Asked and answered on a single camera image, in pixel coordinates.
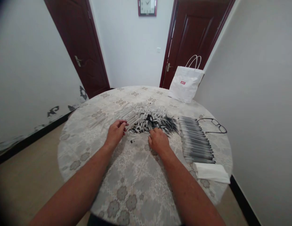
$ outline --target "dark red door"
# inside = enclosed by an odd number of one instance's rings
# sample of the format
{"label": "dark red door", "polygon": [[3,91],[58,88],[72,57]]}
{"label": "dark red door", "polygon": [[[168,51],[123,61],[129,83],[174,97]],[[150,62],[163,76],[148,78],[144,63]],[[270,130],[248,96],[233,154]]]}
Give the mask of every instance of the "dark red door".
{"label": "dark red door", "polygon": [[202,57],[203,69],[215,44],[231,0],[179,0],[170,52],[164,65],[163,88],[169,89],[177,66],[185,66],[193,55]]}
{"label": "dark red door", "polygon": [[89,98],[110,89],[88,0],[45,0]]}

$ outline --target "hand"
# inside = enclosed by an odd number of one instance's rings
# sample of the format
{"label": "hand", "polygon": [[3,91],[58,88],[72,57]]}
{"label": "hand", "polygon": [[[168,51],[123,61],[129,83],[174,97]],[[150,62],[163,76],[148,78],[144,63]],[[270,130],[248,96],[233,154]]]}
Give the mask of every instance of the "hand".
{"label": "hand", "polygon": [[115,121],[108,129],[108,134],[104,145],[114,150],[127,131],[125,126],[128,126],[126,120]]}
{"label": "hand", "polygon": [[150,136],[148,137],[149,146],[155,150],[160,157],[163,154],[169,153],[171,147],[169,145],[169,140],[166,134],[162,131],[162,129],[155,128],[154,130],[150,130]]}

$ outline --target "pile of pens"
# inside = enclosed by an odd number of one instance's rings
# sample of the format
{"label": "pile of pens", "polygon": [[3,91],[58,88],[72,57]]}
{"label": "pile of pens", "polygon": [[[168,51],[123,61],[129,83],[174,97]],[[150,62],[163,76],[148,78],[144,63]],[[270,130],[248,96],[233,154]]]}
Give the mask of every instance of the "pile of pens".
{"label": "pile of pens", "polygon": [[197,119],[180,116],[178,121],[183,141],[184,157],[187,163],[214,164],[214,155],[210,142],[203,133]]}
{"label": "pile of pens", "polygon": [[127,120],[131,143],[136,139],[136,133],[148,133],[154,128],[161,128],[168,137],[173,132],[178,133],[176,119],[168,116],[166,108],[148,102],[124,106],[115,113],[115,119]]}

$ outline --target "tiled floor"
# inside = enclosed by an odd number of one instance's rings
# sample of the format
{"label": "tiled floor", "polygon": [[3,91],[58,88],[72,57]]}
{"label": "tiled floor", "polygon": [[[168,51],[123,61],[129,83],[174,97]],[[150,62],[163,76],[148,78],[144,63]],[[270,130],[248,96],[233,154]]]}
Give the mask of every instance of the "tiled floor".
{"label": "tiled floor", "polygon": [[[9,225],[27,225],[63,185],[57,146],[64,124],[0,165],[0,209]],[[227,225],[247,226],[230,188],[217,209]],[[78,225],[86,225],[87,213]]]}

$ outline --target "floral tablecloth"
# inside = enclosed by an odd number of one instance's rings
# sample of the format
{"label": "floral tablecloth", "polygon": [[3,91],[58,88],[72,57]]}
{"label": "floral tablecloth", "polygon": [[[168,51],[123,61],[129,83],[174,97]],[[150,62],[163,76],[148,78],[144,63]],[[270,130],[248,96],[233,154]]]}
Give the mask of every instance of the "floral tablecloth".
{"label": "floral tablecloth", "polygon": [[[184,104],[167,96],[168,90],[129,86],[113,89],[88,100],[65,124],[58,146],[59,170],[67,181],[104,144],[114,113],[126,103],[151,102],[166,107],[170,116],[213,118],[195,101]],[[106,119],[96,126],[95,122]],[[210,120],[200,121],[203,131],[218,131]],[[104,220],[120,225],[180,225],[170,186],[159,156],[149,149],[148,135],[141,133],[134,143],[124,136],[114,151],[91,212]],[[215,161],[232,173],[231,147],[226,134],[208,133]],[[207,196],[218,204],[227,184],[199,180],[182,153],[181,137],[173,134],[170,146],[178,159],[198,181]]]}

